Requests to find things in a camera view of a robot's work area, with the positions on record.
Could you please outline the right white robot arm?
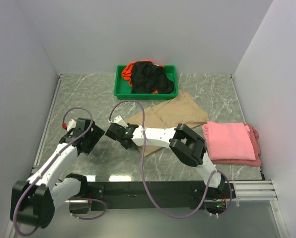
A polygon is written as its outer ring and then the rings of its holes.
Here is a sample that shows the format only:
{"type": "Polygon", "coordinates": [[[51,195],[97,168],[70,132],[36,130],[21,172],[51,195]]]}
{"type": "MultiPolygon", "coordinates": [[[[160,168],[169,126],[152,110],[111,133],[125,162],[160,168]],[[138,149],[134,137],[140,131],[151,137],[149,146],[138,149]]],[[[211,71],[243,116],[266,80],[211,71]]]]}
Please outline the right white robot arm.
{"type": "Polygon", "coordinates": [[[105,135],[118,141],[125,149],[134,146],[147,148],[149,145],[169,148],[181,163],[196,169],[207,185],[209,196],[218,198],[224,193],[225,179],[210,160],[205,140],[183,123],[172,128],[112,123],[105,135]]]}

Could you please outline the beige t shirt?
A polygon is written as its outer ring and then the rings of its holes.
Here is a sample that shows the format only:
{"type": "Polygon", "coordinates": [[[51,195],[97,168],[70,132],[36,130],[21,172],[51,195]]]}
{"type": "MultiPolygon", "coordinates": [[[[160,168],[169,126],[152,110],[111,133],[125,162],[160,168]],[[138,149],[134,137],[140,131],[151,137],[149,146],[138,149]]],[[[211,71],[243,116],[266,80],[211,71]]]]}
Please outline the beige t shirt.
{"type": "Polygon", "coordinates": [[[142,125],[149,128],[171,128],[183,123],[190,128],[198,127],[209,120],[209,115],[201,109],[189,93],[179,90],[177,97],[145,109],[143,113],[126,119],[129,124],[142,125]]]}

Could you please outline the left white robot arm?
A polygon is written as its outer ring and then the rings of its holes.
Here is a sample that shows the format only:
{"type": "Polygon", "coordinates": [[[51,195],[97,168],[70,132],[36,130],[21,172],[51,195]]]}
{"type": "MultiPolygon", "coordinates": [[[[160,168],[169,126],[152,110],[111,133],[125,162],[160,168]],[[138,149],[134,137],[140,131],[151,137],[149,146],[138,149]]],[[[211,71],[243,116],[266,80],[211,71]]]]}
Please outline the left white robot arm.
{"type": "Polygon", "coordinates": [[[14,224],[46,228],[56,211],[68,199],[88,196],[86,176],[69,174],[58,179],[81,153],[89,154],[104,135],[93,120],[78,118],[63,124],[67,131],[47,162],[26,181],[17,181],[11,192],[10,219],[14,224]]]}

